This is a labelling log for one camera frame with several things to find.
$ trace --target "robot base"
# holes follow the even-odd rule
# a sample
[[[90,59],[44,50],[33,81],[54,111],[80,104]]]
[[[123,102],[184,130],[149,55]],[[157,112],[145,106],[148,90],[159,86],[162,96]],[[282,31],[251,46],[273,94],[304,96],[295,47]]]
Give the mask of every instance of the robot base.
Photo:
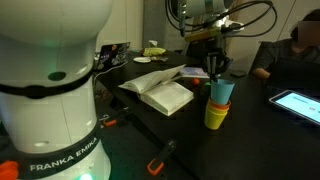
[[[111,173],[110,159],[105,153],[101,141],[95,149],[80,162],[74,164],[70,168],[48,176],[45,180],[108,180]],[[54,163],[33,165],[34,171],[45,170],[46,168],[54,168]]]

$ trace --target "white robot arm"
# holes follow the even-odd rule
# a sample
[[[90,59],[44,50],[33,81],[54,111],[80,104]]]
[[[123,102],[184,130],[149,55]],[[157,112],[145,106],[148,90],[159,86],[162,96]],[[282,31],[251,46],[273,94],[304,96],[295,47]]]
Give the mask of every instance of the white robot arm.
[[[91,76],[112,6],[0,0],[0,120],[18,150],[10,159],[19,163],[19,179],[109,178]]]
[[[186,41],[198,41],[213,38],[221,34],[222,26],[229,27],[231,24],[237,24],[239,26],[243,25],[242,23],[229,20],[229,16],[219,18],[221,14],[228,12],[228,7],[233,1],[234,0],[178,0],[178,19],[181,35],[185,36],[185,20],[187,17],[205,16],[205,21],[208,24],[206,27],[203,26],[203,28],[211,28],[214,31],[210,32],[209,29],[207,33],[200,32],[188,35],[185,38]]]

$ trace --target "person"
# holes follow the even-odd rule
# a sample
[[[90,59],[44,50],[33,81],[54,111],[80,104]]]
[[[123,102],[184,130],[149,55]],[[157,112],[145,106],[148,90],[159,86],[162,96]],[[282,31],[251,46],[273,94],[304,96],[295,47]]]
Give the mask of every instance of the person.
[[[268,79],[272,66],[281,60],[320,63],[320,9],[315,9],[300,21],[290,34],[291,38],[272,43],[262,49],[252,68],[259,78]]]

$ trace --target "yellow cup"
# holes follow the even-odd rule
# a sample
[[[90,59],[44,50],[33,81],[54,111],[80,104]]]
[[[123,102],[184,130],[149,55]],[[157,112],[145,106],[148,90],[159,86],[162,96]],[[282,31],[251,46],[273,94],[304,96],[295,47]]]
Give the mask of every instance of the yellow cup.
[[[228,112],[225,113],[215,113],[213,111],[210,111],[208,108],[206,108],[206,114],[204,118],[204,124],[212,130],[219,129],[221,123],[223,122],[224,118]]]
[[[225,110],[217,109],[215,107],[210,106],[209,103],[207,104],[207,109],[209,109],[210,111],[217,113],[217,114],[224,114],[224,113],[228,112],[228,110],[229,110],[229,108],[225,109]]]

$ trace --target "table surface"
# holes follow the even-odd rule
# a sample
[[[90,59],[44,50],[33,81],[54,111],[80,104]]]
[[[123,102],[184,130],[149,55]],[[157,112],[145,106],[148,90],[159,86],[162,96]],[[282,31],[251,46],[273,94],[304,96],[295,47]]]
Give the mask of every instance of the table surface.
[[[224,78],[235,82],[228,116],[217,131],[204,126],[206,98],[201,87],[186,87],[195,99],[167,117],[118,88],[125,81],[156,70],[197,61],[170,53],[166,62],[129,63],[101,75],[99,80],[163,143],[178,141],[174,155],[200,179],[318,179],[320,130],[290,119],[263,98],[260,80],[247,76]]]
[[[108,103],[96,100],[96,111],[99,117],[106,112],[116,114]],[[147,173],[147,164],[156,157],[161,149],[143,136],[132,122],[114,125],[102,129],[102,145],[111,161],[110,180],[144,179],[144,180],[192,180],[179,165],[167,159],[166,165],[157,176]]]

